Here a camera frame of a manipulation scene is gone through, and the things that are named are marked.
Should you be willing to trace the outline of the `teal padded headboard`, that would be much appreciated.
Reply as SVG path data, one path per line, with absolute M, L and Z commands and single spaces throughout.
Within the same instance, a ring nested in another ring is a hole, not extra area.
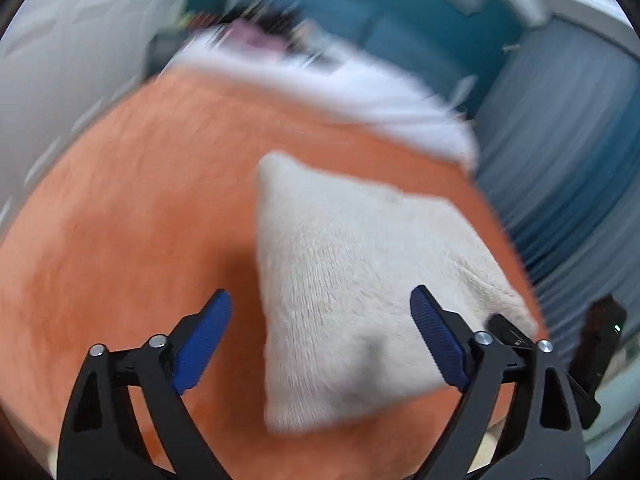
M 501 0 L 488 0 L 470 16 L 446 0 L 270 1 L 296 4 L 304 18 L 408 70 L 445 98 L 463 78 L 474 77 L 463 103 L 469 113 L 477 111 L 506 64 L 504 49 L 524 32 Z

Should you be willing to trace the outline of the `grey blue curtain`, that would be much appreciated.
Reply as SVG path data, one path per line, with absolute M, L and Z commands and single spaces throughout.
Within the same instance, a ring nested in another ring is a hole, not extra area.
M 589 305 L 639 327 L 639 62 L 556 18 L 526 34 L 480 106 L 477 182 L 509 233 L 564 360 Z

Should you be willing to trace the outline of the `dark clothes pile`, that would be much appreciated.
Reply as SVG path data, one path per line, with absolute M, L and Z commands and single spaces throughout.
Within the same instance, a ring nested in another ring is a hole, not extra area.
M 304 15 L 294 2 L 275 6 L 255 0 L 236 6 L 197 32 L 170 59 L 171 64 L 207 63 L 215 58 L 267 66 L 336 70 L 357 51 Z

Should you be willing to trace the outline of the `white pink duvet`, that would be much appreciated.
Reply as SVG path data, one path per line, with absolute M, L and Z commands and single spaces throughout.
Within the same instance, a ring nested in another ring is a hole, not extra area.
M 325 110 L 337 122 L 361 124 L 408 148 L 455 162 L 474 174 L 480 147 L 471 123 L 419 77 L 360 50 L 332 70 L 267 66 L 215 58 L 213 62 L 171 64 L 282 93 Z

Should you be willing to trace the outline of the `cream knit sweater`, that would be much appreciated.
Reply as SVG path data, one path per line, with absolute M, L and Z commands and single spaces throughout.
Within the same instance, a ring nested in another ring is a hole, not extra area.
M 527 335 L 538 328 L 450 200 L 282 153 L 257 167 L 256 258 L 265 421 L 277 432 L 326 428 L 442 386 L 410 314 L 418 286 L 473 330 L 495 313 Z

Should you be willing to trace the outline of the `orange bed cover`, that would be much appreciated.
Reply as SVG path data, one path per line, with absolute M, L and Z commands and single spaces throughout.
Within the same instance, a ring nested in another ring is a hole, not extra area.
M 232 477 L 399 479 L 420 466 L 457 403 L 454 390 L 306 436 L 265 427 L 254 177 L 274 150 L 449 198 L 539 313 L 520 260 L 457 166 L 245 84 L 172 70 L 74 143 L 2 242 L 1 400 L 29 434 L 56 445 L 90 346 L 140 346 L 224 288 L 230 326 L 184 400 Z

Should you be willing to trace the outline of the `white wardrobe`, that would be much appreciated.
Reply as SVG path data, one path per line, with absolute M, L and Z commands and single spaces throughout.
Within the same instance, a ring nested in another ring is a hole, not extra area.
M 53 159 L 141 84 L 186 0 L 25 0 L 1 39 L 1 218 Z

